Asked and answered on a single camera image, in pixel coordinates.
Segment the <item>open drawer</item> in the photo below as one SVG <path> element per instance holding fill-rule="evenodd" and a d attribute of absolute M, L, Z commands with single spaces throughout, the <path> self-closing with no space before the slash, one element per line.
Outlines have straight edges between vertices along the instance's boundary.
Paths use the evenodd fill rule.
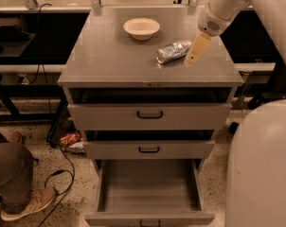
<path fill-rule="evenodd" d="M 84 142 L 90 159 L 205 159 L 214 141 Z"/>
<path fill-rule="evenodd" d="M 104 160 L 99 170 L 90 226 L 204 225 L 204 212 L 193 160 Z"/>
<path fill-rule="evenodd" d="M 70 104 L 80 131 L 219 130 L 230 103 Z"/>

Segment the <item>drawer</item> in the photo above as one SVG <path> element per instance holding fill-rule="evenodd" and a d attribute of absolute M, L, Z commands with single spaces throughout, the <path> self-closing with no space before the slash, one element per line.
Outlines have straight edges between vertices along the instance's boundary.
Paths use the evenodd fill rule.
<path fill-rule="evenodd" d="M 218 130 L 223 127 L 230 109 L 229 103 L 68 106 L 80 131 Z"/>
<path fill-rule="evenodd" d="M 205 159 L 214 141 L 84 142 L 90 159 Z"/>
<path fill-rule="evenodd" d="M 67 99 L 73 103 L 115 104 L 115 103 L 224 103 L 229 99 L 232 87 L 154 87 L 154 83 L 140 83 L 140 87 L 68 87 Z"/>
<path fill-rule="evenodd" d="M 104 160 L 90 226 L 209 224 L 192 160 Z"/>

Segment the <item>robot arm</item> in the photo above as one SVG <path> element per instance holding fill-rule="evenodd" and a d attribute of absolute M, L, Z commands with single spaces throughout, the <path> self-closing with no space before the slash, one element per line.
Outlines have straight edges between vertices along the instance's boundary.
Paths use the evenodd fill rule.
<path fill-rule="evenodd" d="M 219 36 L 250 5 L 286 63 L 286 0 L 210 0 L 200 14 L 198 28 L 209 36 Z"/>

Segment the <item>jeans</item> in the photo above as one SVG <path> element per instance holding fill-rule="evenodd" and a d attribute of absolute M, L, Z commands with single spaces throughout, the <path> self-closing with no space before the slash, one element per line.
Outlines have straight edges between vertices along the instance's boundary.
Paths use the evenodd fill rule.
<path fill-rule="evenodd" d="M 9 142 L 0 133 L 0 195 L 2 209 L 20 214 L 31 199 L 33 160 L 23 145 Z"/>

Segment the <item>drawer handle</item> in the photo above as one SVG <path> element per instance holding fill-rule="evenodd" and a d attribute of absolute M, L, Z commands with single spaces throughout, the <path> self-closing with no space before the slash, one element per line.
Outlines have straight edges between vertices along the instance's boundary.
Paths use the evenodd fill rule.
<path fill-rule="evenodd" d="M 141 227 L 160 227 L 161 220 L 140 220 Z"/>
<path fill-rule="evenodd" d="M 156 148 L 139 148 L 140 153 L 158 153 L 160 151 L 160 147 Z"/>
<path fill-rule="evenodd" d="M 159 119 L 163 117 L 163 111 L 160 111 L 159 113 L 141 113 L 140 111 L 137 111 L 136 115 L 141 119 Z"/>

